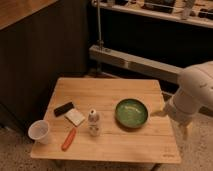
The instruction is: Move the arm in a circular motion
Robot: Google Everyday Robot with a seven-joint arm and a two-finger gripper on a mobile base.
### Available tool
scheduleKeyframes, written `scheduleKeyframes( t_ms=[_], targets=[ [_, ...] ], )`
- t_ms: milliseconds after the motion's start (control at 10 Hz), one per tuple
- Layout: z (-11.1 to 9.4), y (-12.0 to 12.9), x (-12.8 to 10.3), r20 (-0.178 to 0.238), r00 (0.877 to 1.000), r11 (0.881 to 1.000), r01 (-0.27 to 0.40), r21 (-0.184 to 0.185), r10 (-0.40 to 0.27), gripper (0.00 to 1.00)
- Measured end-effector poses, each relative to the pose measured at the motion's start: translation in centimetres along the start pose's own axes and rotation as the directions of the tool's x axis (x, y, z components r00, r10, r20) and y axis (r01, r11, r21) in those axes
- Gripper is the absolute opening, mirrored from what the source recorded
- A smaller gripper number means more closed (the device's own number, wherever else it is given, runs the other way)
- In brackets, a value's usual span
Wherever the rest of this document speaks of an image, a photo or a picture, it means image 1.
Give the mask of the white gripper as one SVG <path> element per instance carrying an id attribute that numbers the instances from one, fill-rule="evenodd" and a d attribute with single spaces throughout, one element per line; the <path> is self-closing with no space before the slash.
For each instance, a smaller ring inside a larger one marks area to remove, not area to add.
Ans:
<path id="1" fill-rule="evenodd" d="M 164 108 L 162 110 L 154 111 L 150 114 L 150 116 L 155 117 L 165 117 L 166 114 L 173 119 L 174 121 L 178 122 L 182 125 L 182 136 L 184 140 L 188 138 L 188 127 L 189 124 L 192 122 L 193 117 L 195 115 L 195 111 L 183 111 L 175 106 L 173 99 L 169 99 Z"/>

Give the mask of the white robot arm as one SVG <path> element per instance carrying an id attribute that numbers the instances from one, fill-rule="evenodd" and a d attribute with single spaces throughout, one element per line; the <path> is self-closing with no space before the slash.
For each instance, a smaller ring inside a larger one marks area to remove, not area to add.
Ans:
<path id="1" fill-rule="evenodd" d="M 178 74 L 178 90 L 173 94 L 162 110 L 152 116 L 168 115 L 178 123 L 184 140 L 188 138 L 188 126 L 194 115 L 206 107 L 213 111 L 213 61 L 191 65 Z"/>

